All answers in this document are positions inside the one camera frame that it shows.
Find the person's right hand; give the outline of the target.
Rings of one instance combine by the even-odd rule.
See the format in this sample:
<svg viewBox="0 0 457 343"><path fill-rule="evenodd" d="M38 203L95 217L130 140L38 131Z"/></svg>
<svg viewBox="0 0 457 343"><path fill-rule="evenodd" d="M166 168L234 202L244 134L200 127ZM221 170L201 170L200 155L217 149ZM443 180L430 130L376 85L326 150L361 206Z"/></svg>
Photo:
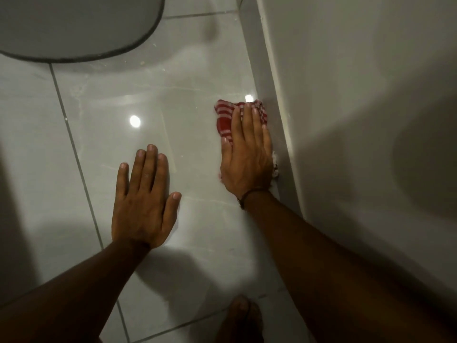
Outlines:
<svg viewBox="0 0 457 343"><path fill-rule="evenodd" d="M252 104L254 144L246 144L243 116L238 108L232 115L232 159L228 168L220 168L225 188L242 202L250 192L268 190L273 174L272 154L263 147L259 110Z"/></svg>

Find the red white striped cloth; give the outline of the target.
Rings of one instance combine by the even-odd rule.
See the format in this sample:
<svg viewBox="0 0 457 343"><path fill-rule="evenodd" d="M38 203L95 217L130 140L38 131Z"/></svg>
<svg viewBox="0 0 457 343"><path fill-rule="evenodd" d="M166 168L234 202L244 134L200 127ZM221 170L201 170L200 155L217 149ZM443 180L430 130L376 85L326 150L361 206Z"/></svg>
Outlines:
<svg viewBox="0 0 457 343"><path fill-rule="evenodd" d="M268 116L265 110L265 107L260 100L254 100L249 102L229 102L225 100L218 100L214 105L214 111L217 115L216 129L221 138L226 138L230 144L233 143L232 140L232 115L234 109L238 108L240 110L241 116L243 116L244 106L248 103L251 103L259 110L260 120L262 125L267 125Z"/></svg>

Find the grey oval toilet base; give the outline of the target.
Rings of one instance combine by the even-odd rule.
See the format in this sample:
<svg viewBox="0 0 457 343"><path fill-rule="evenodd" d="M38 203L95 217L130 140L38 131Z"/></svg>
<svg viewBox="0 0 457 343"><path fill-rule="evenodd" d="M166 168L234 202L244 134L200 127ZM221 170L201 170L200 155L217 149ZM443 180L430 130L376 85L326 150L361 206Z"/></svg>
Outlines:
<svg viewBox="0 0 457 343"><path fill-rule="evenodd" d="M0 0L0 54L34 63L81 63L143 44L165 0Z"/></svg>

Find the person's right forearm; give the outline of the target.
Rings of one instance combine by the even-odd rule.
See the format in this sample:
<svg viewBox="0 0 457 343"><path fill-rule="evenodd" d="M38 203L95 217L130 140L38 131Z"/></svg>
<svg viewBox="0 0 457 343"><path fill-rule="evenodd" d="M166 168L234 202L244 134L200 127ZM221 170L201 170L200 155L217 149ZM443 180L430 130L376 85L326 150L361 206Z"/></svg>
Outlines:
<svg viewBox="0 0 457 343"><path fill-rule="evenodd" d="M385 271L340 246L273 197L239 202L265 236L283 282L318 342L457 343L457 330Z"/></svg>

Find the person's left hand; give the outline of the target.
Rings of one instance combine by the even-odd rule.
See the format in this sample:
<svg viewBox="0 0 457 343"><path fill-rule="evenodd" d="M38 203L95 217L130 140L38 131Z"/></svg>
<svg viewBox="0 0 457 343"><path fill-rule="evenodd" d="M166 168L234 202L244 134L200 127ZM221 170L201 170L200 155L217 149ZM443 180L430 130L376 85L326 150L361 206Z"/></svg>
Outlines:
<svg viewBox="0 0 457 343"><path fill-rule="evenodd" d="M111 221L112 243L131 242L148 250L164 244L171 232L162 232L163 211L169 191L168 158L158 151L157 167L152 190L140 191L140 177L146 149L135 154L129 169L129 191L125 197L116 197Z"/></svg>

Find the person's bare foot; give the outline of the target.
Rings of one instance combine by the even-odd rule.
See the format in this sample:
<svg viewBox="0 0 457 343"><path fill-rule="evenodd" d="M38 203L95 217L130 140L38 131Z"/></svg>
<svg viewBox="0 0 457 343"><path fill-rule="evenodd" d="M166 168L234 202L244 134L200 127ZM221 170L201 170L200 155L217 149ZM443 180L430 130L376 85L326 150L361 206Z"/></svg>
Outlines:
<svg viewBox="0 0 457 343"><path fill-rule="evenodd" d="M260 307L244 295L233 298L214 343L264 343Z"/></svg>

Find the person's left forearm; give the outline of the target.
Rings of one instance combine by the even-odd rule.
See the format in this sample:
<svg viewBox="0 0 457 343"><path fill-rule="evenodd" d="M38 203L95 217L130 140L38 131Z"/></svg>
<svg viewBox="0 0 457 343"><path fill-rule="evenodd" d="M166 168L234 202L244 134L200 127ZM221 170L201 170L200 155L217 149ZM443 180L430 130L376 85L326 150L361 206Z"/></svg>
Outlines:
<svg viewBox="0 0 457 343"><path fill-rule="evenodd" d="M0 343L100 343L117 299L150 245L118 240L0 307Z"/></svg>

